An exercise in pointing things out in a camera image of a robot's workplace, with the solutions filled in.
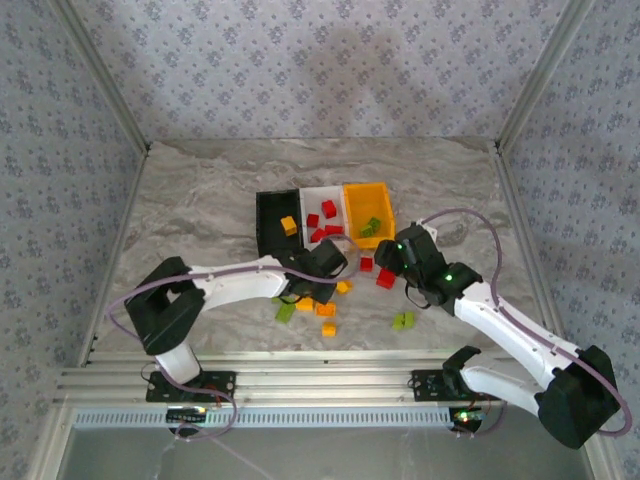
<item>black bin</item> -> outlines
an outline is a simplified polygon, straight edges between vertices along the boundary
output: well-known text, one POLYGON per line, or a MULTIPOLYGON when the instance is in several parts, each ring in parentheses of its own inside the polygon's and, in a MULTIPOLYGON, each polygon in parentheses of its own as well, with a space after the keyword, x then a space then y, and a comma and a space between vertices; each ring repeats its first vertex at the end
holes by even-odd
POLYGON ((256 193, 256 240, 261 257, 302 250, 302 212, 298 189, 256 193), (298 227, 295 235, 285 235, 280 223, 283 217, 293 217, 298 227))

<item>metal frame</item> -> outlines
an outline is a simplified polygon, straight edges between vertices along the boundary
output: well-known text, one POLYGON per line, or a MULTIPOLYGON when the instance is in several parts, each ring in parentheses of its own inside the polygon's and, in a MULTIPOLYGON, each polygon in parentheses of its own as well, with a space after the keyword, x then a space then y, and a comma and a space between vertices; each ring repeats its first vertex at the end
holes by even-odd
POLYGON ((93 45, 91 36, 87 32, 75 7, 70 0, 49 0, 49 4, 67 32, 69 40, 76 47, 78 54, 89 69, 125 135, 140 153, 146 152, 147 143, 144 135, 140 127, 138 127, 138 123, 127 102, 122 97, 120 90, 118 90, 118 86, 109 73, 109 69, 93 45))
MULTIPOLYGON (((496 148, 492 149, 494 164, 498 172, 500 187, 504 192, 516 239, 524 256, 524 263, 533 288, 533 296, 545 327, 560 337, 565 337, 562 320, 551 294, 549 282, 542 269, 542 262, 535 248, 533 233, 527 221, 522 199, 516 190, 516 181, 511 164, 496 148)), ((585 451, 596 479, 625 480, 620 457, 613 445, 613 439, 594 435, 586 444, 585 451)))
MULTIPOLYGON (((203 368, 238 372, 235 399, 244 408, 382 408, 413 412, 407 385, 411 371, 437 369, 452 351, 239 352, 200 356, 203 368)), ((497 351, 496 358, 508 358, 497 351)), ((84 368, 61 373, 54 405, 27 478, 55 480, 79 413, 96 408, 126 408, 147 413, 146 384, 140 370, 144 354, 94 353, 84 368)), ((442 402, 425 406, 465 406, 442 402)))
POLYGON ((107 263, 107 271, 105 272, 102 284, 100 285, 100 291, 98 292, 96 304, 93 312, 91 313, 89 329, 84 337, 82 348, 80 349, 80 355, 78 356, 77 365, 80 367, 85 366, 87 361, 89 360, 92 345, 96 339, 96 330, 98 329, 100 322, 104 318, 104 309, 109 299, 109 292, 111 291, 111 284, 113 282, 113 276, 115 275, 116 267, 118 265, 118 259, 120 258, 120 254, 122 253, 122 249, 124 248, 126 232, 127 228, 129 227, 129 220, 131 219, 131 212, 133 211, 133 206, 138 196, 138 188, 140 187, 140 180, 142 179, 142 172, 144 171, 147 157, 148 152, 145 151, 144 153, 142 153, 142 155, 140 156, 140 160, 138 161, 138 168, 136 169, 136 173, 134 174, 133 184, 131 185, 131 189, 129 190, 127 203, 124 207, 124 214, 122 215, 122 220, 120 221, 120 226, 118 227, 118 233, 116 234, 113 250, 111 250, 109 262, 107 263))
POLYGON ((558 23, 542 50, 533 71, 518 96, 516 104, 509 112, 498 137, 500 148, 508 153, 516 138, 524 128, 538 99, 547 88, 556 68, 571 46, 573 38, 585 17, 595 4, 595 0, 569 0, 558 23))

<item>green block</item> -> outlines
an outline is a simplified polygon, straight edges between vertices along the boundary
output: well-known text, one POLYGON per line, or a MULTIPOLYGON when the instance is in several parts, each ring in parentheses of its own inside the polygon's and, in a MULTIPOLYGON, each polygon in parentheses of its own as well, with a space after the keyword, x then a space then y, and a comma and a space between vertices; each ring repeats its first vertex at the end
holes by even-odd
POLYGON ((360 229, 361 237, 371 237, 373 235, 373 227, 369 224, 360 229))
POLYGON ((371 217, 371 220, 369 220, 369 225, 371 225, 371 228, 373 228, 373 233, 376 233, 378 230, 380 230, 381 224, 382 222, 376 217, 371 217))
POLYGON ((393 329, 402 330, 404 328, 404 315, 399 313, 393 319, 393 329))
POLYGON ((413 328, 416 324, 413 312, 404 313, 404 328, 413 328))
POLYGON ((291 317, 293 316, 293 312, 295 311, 296 311, 295 305, 287 305, 283 303, 280 309, 278 310, 278 313, 276 313, 276 321, 284 324, 289 323, 289 320, 291 320, 291 317))

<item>toy block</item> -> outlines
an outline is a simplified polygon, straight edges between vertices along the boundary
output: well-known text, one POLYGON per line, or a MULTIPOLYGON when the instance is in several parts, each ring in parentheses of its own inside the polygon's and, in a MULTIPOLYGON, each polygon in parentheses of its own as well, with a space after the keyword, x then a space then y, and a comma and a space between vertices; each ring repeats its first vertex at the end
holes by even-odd
POLYGON ((402 330, 404 329, 404 315, 398 313, 393 319, 393 329, 394 330, 402 330))
POLYGON ((333 218, 338 214, 338 210, 331 200, 327 200, 322 202, 322 213, 324 213, 324 218, 333 218))
POLYGON ((325 225, 324 231, 327 235, 342 235, 344 233, 344 227, 341 227, 340 225, 325 225))
POLYGON ((316 315, 319 317, 335 317, 336 304, 333 302, 329 302, 326 305, 316 303, 316 315))
POLYGON ((360 271, 361 272, 372 272, 373 271, 373 258, 371 258, 371 257, 362 257, 360 259, 360 271))
POLYGON ((286 303, 283 303, 280 309, 278 310, 278 313, 276 313, 276 321, 280 323, 285 323, 285 324, 289 323, 289 320, 291 320, 293 312, 295 311, 296 311, 295 305, 287 305, 286 303))
POLYGON ((351 290, 353 290, 353 283, 351 283, 349 280, 338 282, 338 284, 336 285, 336 290, 338 291, 338 293, 341 293, 343 295, 345 293, 349 293, 351 290))
POLYGON ((324 322, 322 324, 322 336, 323 337, 335 337, 336 336, 336 324, 335 322, 324 322))
POLYGON ((307 227, 318 228, 318 222, 320 221, 320 215, 310 213, 307 215, 307 227))
POLYGON ((404 312, 404 328, 413 328, 415 324, 413 312, 404 312))
POLYGON ((311 243, 317 243, 326 236, 327 236, 327 232, 319 228, 315 232, 313 232, 313 234, 311 235, 311 238, 310 238, 311 243))
POLYGON ((380 274, 378 275, 378 279, 376 280, 376 285, 386 288, 387 290, 391 290, 395 281, 396 276, 393 274, 393 272, 382 268, 380 269, 380 274))
POLYGON ((360 229, 360 236, 364 237, 364 238, 372 237, 373 236, 373 227, 367 223, 364 227, 362 227, 360 229))
POLYGON ((296 308, 302 312, 313 312, 313 298, 304 297, 296 302, 296 308))
POLYGON ((376 233, 378 230, 380 230, 381 224, 382 222, 376 217, 371 217, 371 220, 369 220, 369 225, 371 225, 371 228, 373 228, 373 233, 376 233))
POLYGON ((298 232, 298 227, 296 226, 296 222, 293 220, 293 217, 281 218, 280 223, 282 223, 282 228, 284 228, 284 233, 287 237, 295 235, 298 232))

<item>white plastic strip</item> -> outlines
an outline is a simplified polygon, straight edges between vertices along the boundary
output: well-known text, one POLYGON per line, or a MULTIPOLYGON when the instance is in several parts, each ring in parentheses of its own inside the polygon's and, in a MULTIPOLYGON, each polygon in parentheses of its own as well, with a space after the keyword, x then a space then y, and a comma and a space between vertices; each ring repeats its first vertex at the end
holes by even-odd
MULTIPOLYGON (((206 428, 226 425, 231 410, 208 412, 206 428)), ((388 408, 244 408, 234 428, 392 428, 451 426, 446 407, 388 408)), ((167 428, 165 410, 79 409, 75 428, 167 428)))

